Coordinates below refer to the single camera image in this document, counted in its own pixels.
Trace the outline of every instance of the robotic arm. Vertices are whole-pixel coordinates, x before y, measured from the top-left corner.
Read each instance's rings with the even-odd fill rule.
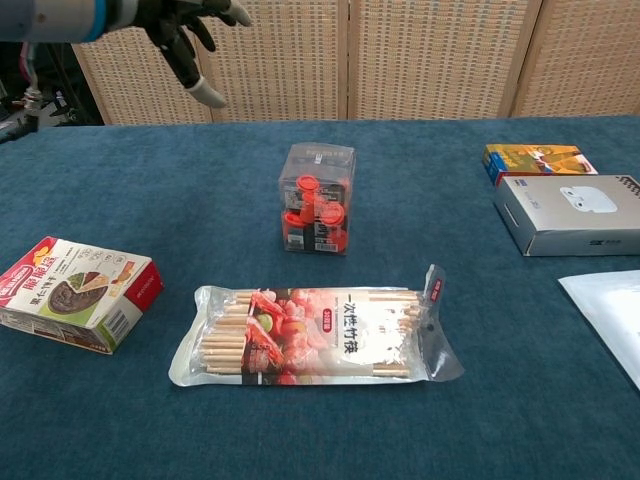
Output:
[[[0,41],[93,42],[114,30],[141,27],[184,88],[199,102],[221,108],[224,97],[198,71],[195,50],[184,30],[215,51],[200,20],[207,16],[229,26],[251,25],[238,0],[0,0]]]

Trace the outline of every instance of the earbuds box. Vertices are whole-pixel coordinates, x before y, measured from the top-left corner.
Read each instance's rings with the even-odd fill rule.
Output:
[[[494,203],[525,256],[640,254],[640,184],[628,175],[506,176]]]

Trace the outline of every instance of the package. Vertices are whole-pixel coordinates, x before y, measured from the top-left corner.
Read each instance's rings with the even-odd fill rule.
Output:
[[[0,323],[110,354],[163,287],[148,257],[46,237],[0,277]]]
[[[462,374],[438,321],[444,272],[399,288],[201,287],[171,363],[179,386],[444,381]]]
[[[640,185],[628,175],[505,177],[495,205],[523,255],[640,254]]]
[[[347,253],[355,166],[350,147],[291,147],[279,180],[286,250]]]
[[[505,175],[595,175],[598,172],[574,145],[487,145],[482,157],[491,182]]]
[[[560,284],[640,389],[640,270],[565,277]]]

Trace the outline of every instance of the plastic bag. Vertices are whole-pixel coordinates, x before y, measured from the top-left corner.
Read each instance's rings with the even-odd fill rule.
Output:
[[[443,287],[436,266],[423,292],[200,287],[169,378],[179,386],[451,380],[463,369],[438,321]]]
[[[560,284],[640,388],[640,270],[565,277]]]

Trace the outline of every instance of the table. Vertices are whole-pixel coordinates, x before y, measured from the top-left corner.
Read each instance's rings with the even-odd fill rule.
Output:
[[[640,117],[53,128],[0,148],[0,269],[45,235],[153,257],[166,290],[113,356],[0,329],[4,478],[640,478],[640,396],[564,294],[639,257],[524,258],[487,143],[580,146],[640,177]],[[345,258],[286,253],[292,143],[358,152]],[[449,383],[170,383],[205,284],[422,287],[444,267]]]

